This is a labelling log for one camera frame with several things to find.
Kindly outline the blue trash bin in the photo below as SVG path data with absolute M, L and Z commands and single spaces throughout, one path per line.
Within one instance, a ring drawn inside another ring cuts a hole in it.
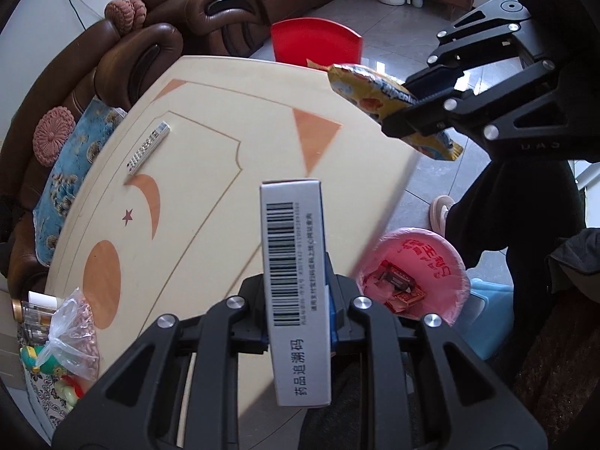
M 454 330 L 486 361 L 494 356 L 514 324 L 514 288 L 511 285 L 471 280 L 467 302 L 454 323 Z

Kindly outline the purple playing card box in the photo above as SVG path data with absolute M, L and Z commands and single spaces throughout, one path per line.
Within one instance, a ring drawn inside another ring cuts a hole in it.
M 395 314 L 407 312 L 426 298 L 414 278 L 387 260 L 366 276 L 364 292 Z

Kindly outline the green yellow toy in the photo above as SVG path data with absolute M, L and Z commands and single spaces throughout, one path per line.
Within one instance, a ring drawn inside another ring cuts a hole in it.
M 19 350 L 19 356 L 23 365 L 33 374 L 44 374 L 54 377 L 67 375 L 67 371 L 50 355 L 44 363 L 39 360 L 39 354 L 43 350 L 41 346 L 25 345 Z

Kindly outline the white remote control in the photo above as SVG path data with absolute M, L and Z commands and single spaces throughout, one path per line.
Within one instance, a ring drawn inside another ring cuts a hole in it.
M 171 132 L 170 125 L 162 121 L 147 136 L 145 141 L 136 149 L 129 161 L 126 163 L 126 178 L 124 184 L 127 184 L 138 172 L 141 166 L 147 161 L 150 155 L 158 148 L 164 139 Z

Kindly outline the pink slipper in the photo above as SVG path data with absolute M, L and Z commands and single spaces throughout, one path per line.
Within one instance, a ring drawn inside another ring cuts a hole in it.
M 447 215 L 454 206 L 455 201 L 449 195 L 440 195 L 431 201 L 429 206 L 430 229 L 437 235 L 446 235 Z

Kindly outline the red plastic stool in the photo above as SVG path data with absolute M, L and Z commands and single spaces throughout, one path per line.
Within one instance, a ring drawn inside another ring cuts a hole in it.
M 360 34 L 332 20 L 298 17 L 270 27 L 277 62 L 302 67 L 360 64 L 363 40 Z

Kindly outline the pink round pillow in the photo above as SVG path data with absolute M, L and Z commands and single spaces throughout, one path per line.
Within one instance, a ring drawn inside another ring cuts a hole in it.
M 54 165 L 74 127 L 75 119 L 66 107 L 53 108 L 40 118 L 33 132 L 33 154 L 42 166 Z

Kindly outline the pink trash bag liner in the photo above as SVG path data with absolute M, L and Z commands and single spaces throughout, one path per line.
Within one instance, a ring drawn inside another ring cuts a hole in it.
M 469 298 L 471 285 L 458 251 L 442 236 L 427 229 L 397 229 L 380 239 L 362 262 L 357 284 L 363 295 L 364 281 L 383 260 L 404 270 L 426 293 L 421 303 L 400 315 L 418 319 L 435 313 L 454 324 Z

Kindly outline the patterned tray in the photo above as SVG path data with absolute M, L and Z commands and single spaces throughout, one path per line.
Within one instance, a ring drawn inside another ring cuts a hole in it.
M 55 377 L 43 373 L 24 371 L 25 388 L 34 415 L 42 426 L 44 435 L 52 437 L 56 427 L 83 397 L 80 380 L 70 375 Z

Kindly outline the blue white medicine box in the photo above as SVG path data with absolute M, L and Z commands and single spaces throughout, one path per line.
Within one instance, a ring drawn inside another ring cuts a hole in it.
M 321 183 L 260 186 L 263 286 L 277 404 L 325 407 L 330 383 L 330 290 Z

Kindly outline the brown leather sofa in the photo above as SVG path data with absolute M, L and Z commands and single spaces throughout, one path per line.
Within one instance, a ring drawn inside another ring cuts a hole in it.
M 1 148 L 1 273 L 15 299 L 42 291 L 48 275 L 33 249 L 33 208 L 51 172 L 35 138 L 39 122 L 78 120 L 94 98 L 130 110 L 183 50 L 177 28 L 146 19 L 141 0 L 109 2 L 104 19 L 48 64 L 11 120 Z

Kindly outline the clear plastic bag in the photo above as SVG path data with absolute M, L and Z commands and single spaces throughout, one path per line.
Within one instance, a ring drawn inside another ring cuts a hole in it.
M 83 291 L 76 288 L 51 317 L 48 340 L 33 368 L 60 367 L 87 381 L 96 381 L 100 355 L 93 310 Z

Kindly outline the blue floral seat cushion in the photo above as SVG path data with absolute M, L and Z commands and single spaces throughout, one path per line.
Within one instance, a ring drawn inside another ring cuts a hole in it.
M 34 253 L 49 267 L 83 180 L 127 113 L 94 97 L 66 138 L 33 208 Z

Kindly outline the glass jar with lid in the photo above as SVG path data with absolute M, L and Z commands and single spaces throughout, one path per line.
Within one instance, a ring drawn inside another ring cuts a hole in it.
M 20 324 L 24 338 L 31 345 L 43 345 L 48 340 L 52 316 L 62 303 L 61 298 L 29 291 L 26 300 L 11 301 L 13 317 Z

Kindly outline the yellow candy wrapper bag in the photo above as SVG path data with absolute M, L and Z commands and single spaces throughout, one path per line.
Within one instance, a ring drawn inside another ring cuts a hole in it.
M 380 126 L 392 114 L 416 103 L 414 96 L 399 79 L 369 67 L 360 64 L 323 66 L 309 59 L 306 64 L 309 68 L 327 72 L 331 89 Z M 429 136 L 410 131 L 403 141 L 422 155 L 437 161 L 456 161 L 464 151 L 463 146 L 445 131 Z

